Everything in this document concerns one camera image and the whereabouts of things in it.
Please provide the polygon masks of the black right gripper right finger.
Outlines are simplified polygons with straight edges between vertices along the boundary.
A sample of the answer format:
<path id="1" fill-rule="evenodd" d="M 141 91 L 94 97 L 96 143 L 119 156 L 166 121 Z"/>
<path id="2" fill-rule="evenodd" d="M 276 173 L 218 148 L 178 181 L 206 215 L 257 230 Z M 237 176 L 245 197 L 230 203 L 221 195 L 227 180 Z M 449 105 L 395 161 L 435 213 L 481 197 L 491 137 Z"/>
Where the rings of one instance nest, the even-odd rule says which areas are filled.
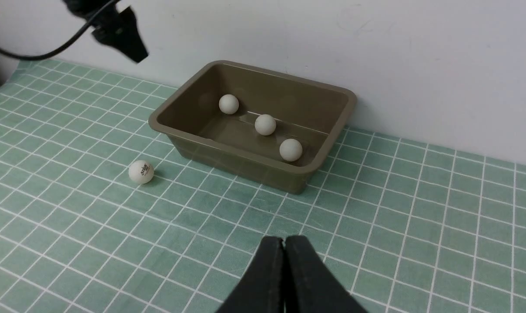
<path id="1" fill-rule="evenodd" d="M 305 236 L 285 240 L 287 313 L 366 313 L 321 261 Z"/>

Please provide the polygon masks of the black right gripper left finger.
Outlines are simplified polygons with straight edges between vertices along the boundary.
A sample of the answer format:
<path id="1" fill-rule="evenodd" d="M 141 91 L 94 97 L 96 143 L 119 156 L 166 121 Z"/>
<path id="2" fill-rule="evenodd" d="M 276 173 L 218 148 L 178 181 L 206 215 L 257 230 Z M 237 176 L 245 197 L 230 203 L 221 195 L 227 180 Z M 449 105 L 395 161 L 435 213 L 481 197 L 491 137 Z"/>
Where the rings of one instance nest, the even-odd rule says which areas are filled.
<path id="1" fill-rule="evenodd" d="M 283 240 L 262 238 L 257 251 L 237 286 L 217 309 L 218 313 L 282 313 L 284 265 Z"/>

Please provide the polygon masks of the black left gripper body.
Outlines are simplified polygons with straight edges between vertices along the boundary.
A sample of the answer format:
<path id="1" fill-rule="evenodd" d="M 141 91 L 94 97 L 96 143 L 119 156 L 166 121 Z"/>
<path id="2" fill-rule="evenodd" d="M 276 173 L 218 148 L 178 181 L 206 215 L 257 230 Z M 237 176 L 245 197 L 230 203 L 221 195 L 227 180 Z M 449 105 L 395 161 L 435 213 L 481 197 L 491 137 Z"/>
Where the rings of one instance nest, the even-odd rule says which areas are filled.
<path id="1" fill-rule="evenodd" d="M 70 44 L 88 28 L 93 28 L 92 35 L 98 43 L 139 63 L 149 56 L 149 52 L 139 34 L 135 12 L 131 7 L 120 12 L 117 3 L 117 0 L 64 0 L 69 12 L 85 21 L 70 39 Z"/>

